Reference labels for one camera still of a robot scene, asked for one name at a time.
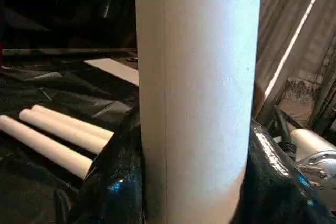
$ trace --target black plastic sheet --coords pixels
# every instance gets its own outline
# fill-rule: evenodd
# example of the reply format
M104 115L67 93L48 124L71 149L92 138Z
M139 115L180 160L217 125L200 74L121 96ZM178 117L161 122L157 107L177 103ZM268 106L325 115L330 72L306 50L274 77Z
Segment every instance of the black plastic sheet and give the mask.
M304 174L255 122L241 190L233 223L336 223Z
M23 66L7 64L0 69L0 85L1 114L17 120L21 109L42 104L118 131L124 116L138 104L138 87L86 65L80 59L70 62L45 61L41 64L31 62ZM123 137L119 140L120 134L116 133L116 140L111 141L95 159L94 171L83 182L0 132L0 223L141 223L139 122L131 127L129 134L133 137L126 137L123 132ZM77 146L55 136L51 137L95 158L93 154ZM113 183L116 184L121 179L125 183L120 190L124 191L110 195L107 184L113 186ZM92 208L87 206L82 209L81 199L87 196L86 188L92 185L97 190L89 202L93 203L96 199L102 204L95 204L97 212L89 216L86 211Z
M132 109L138 87L80 60L7 66L0 70L2 114L17 119L38 103L115 135L83 182L0 133L0 223L140 224L143 161L139 111ZM254 122L241 190L232 223L334 223L304 174Z

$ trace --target shiny black plastic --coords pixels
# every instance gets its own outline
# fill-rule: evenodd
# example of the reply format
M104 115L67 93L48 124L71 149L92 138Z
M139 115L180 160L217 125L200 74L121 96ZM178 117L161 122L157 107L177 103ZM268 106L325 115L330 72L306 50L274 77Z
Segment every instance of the shiny black plastic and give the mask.
M93 161L67 223L142 223L139 110L128 113Z
M255 122L241 190L233 223L335 223L304 174Z

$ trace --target cardboard tube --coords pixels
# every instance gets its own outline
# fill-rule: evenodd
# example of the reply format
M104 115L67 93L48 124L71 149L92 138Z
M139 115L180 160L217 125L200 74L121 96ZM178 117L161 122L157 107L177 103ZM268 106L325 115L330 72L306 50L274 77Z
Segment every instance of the cardboard tube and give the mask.
M79 119L75 119L71 116L64 115L62 113L59 113L57 111L45 108L40 105L35 105L32 107L33 111L40 112L42 114L45 114L51 118L54 118L60 122L63 122L64 124L72 125L76 127L79 130L82 130L84 132L90 133L91 135L94 135L96 137L99 137L101 139L104 139L106 141L110 140L113 136L112 131L108 131L106 129L103 129L101 127L95 126L93 124L84 122Z
M148 224L229 223L248 151L260 0L136 0Z
M0 116L0 129L81 179L85 178L92 164L87 157L8 116Z
M90 152L99 154L107 144L106 140L81 131L72 125L65 124L62 121L55 120L47 115L24 109L19 115L20 119L39 129L50 132L70 143L80 146Z

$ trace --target white cylinder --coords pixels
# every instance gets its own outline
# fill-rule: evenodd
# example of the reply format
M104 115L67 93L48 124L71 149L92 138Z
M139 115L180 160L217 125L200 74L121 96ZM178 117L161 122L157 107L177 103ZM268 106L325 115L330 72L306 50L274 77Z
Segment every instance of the white cylinder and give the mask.
M47 115L24 109L19 115L20 119L39 129L52 133L72 144L80 146L92 153L99 154L107 144L106 140L93 136Z
M8 116L0 116L0 129L82 179L92 164L92 160L87 157Z
M108 130L103 129L101 127L95 126L93 124L84 122L82 120L73 118L73 117L68 116L68 115L64 115L62 113L59 113L57 111L45 108L45 107L40 106L40 105L33 106L32 110L43 113L43 114L45 114L45 115L47 115L51 118L54 118L54 119L57 119L60 122L63 122L65 124L72 125L79 130L90 133L91 135L94 135L94 136L99 137L101 139L104 139L106 141L110 140L111 137L113 136L112 131L108 131Z
M260 0L136 0L149 224L229 223L247 158Z

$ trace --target white cardboard tube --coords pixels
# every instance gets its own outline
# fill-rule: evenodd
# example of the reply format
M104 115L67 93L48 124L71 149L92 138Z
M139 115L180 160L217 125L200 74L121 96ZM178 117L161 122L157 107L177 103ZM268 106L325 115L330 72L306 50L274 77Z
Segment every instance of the white cardboard tube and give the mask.
M20 119L39 129L52 133L70 143L80 146L95 154L99 154L107 144L106 140L93 136L87 132L77 129L75 126L65 124L62 121L51 118L47 115L24 109L19 115Z
M92 164L92 160L87 157L8 116L0 116L0 129L82 179Z
M93 124L84 122L84 121L79 120L79 119L75 119L71 116L64 115L62 113L59 113L57 111L45 108L45 107L40 106L40 105L33 106L32 110L43 113L47 116L50 116L51 118L57 119L60 122L63 122L64 124L73 125L74 127L76 127L79 130L90 133L91 135L94 135L94 136L99 137L101 139L104 139L106 141L111 139L111 137L113 136L112 131L108 131L108 130L103 129L101 127L95 126Z
M136 0L148 224L229 223L248 151L260 0Z

